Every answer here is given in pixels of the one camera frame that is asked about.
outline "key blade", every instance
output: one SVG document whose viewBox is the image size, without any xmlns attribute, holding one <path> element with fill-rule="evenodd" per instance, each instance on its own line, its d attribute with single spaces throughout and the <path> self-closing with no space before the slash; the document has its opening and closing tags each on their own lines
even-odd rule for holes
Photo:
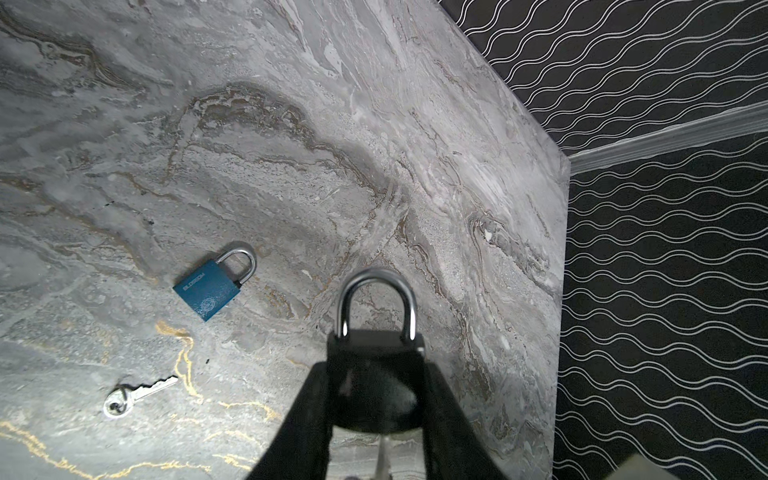
<svg viewBox="0 0 768 480">
<path fill-rule="evenodd" d="M 135 402 L 137 400 L 143 399 L 147 395 L 152 395 L 155 392 L 160 392 L 162 389 L 166 389 L 178 381 L 179 381 L 178 377 L 172 376 L 169 379 L 161 380 L 160 382 L 157 382 L 152 386 L 140 386 L 139 388 L 131 392 L 131 396 L 133 397 Z"/>
</svg>

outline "blue padlock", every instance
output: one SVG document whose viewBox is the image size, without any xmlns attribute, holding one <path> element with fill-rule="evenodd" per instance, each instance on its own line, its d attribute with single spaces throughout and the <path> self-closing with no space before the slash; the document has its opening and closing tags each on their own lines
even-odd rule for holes
<svg viewBox="0 0 768 480">
<path fill-rule="evenodd" d="M 219 263 L 235 253 L 242 253 L 248 257 L 250 267 L 239 280 L 233 282 L 221 269 Z M 200 315 L 203 321 L 207 322 L 240 293 L 240 287 L 251 278 L 254 272 L 256 272 L 256 255 L 253 251 L 242 247 L 233 248 L 215 260 L 208 260 L 187 278 L 181 280 L 174 287 L 174 291 L 192 307 L 197 315 Z"/>
</svg>

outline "marble veining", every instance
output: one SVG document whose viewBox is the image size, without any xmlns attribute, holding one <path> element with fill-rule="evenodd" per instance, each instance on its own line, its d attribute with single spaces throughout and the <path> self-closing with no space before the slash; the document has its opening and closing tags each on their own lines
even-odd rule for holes
<svg viewBox="0 0 768 480">
<path fill-rule="evenodd" d="M 2 0 L 0 66 L 3 476 L 244 476 L 377 265 L 499 465 L 548 477 L 569 164 L 437 4 Z M 171 287 L 233 241 L 256 276 L 203 323 Z M 375 444 L 339 432 L 330 477 Z M 418 433 L 393 455 L 421 477 Z"/>
</svg>

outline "padlock body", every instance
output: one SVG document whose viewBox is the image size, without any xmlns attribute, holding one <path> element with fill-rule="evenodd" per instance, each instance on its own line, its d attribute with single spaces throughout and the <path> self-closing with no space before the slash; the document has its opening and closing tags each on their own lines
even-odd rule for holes
<svg viewBox="0 0 768 480">
<path fill-rule="evenodd" d="M 208 260 L 181 280 L 174 291 L 204 321 L 208 321 L 240 293 L 240 289 L 213 260 Z"/>
<path fill-rule="evenodd" d="M 400 332 L 352 330 L 328 335 L 330 415 L 334 425 L 368 433 L 422 426 L 424 338 L 408 343 Z"/>
</svg>

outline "trim molding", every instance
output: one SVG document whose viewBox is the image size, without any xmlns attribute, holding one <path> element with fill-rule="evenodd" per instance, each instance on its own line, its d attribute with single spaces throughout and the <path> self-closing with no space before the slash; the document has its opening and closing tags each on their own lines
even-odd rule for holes
<svg viewBox="0 0 768 480">
<path fill-rule="evenodd" d="M 768 131 L 768 101 L 573 154 L 571 176 L 761 131 Z"/>
</svg>

